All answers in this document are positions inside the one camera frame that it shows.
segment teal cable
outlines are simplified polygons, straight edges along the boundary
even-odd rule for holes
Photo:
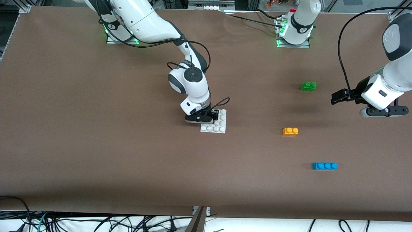
[[[42,222],[44,220],[44,218],[46,217],[47,212],[45,212],[42,216],[42,218],[39,221],[39,227],[37,227],[37,232],[40,232],[40,227],[42,226]]]

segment white lego plate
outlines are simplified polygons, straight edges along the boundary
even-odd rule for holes
[[[219,109],[219,119],[214,121],[213,124],[200,124],[200,132],[209,133],[226,133],[226,110]]]

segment white robot link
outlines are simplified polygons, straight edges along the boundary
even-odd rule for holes
[[[276,29],[278,36],[292,45],[303,44],[309,38],[321,8],[319,0],[301,0],[295,12],[275,19],[275,24],[282,26]]]
[[[332,105],[352,100],[366,104],[368,107],[360,110],[363,117],[401,116],[409,112],[407,107],[398,106],[398,98],[412,90],[412,13],[402,14],[388,25],[382,45],[390,62],[361,80],[355,89],[332,94]]]
[[[211,96],[204,73],[207,62],[188,42],[185,35],[162,19],[147,0],[83,0],[97,12],[113,40],[127,41],[132,37],[154,44],[173,42],[185,58],[169,73],[169,83],[178,93],[186,94],[180,104],[190,123],[212,124],[218,110],[211,108]]]

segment brown table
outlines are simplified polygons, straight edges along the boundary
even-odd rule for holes
[[[411,115],[366,119],[352,102],[330,105],[345,87],[336,44],[353,15],[320,14],[311,48],[288,49],[270,26],[221,12],[158,13],[210,50],[212,101],[231,98],[226,134],[184,121],[185,96],[167,81],[166,62],[183,58],[173,44],[107,45],[91,10],[33,7],[0,65],[2,195],[43,211],[188,215],[208,205],[224,217],[411,220]],[[352,86],[387,63],[387,25],[372,14],[347,28]],[[305,81],[316,91],[300,91]],[[282,137],[284,127],[299,135]]]

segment yellow lego brick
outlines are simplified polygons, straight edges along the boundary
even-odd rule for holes
[[[283,128],[282,130],[283,135],[297,135],[298,132],[299,130],[296,127],[295,128],[286,127],[286,128]]]

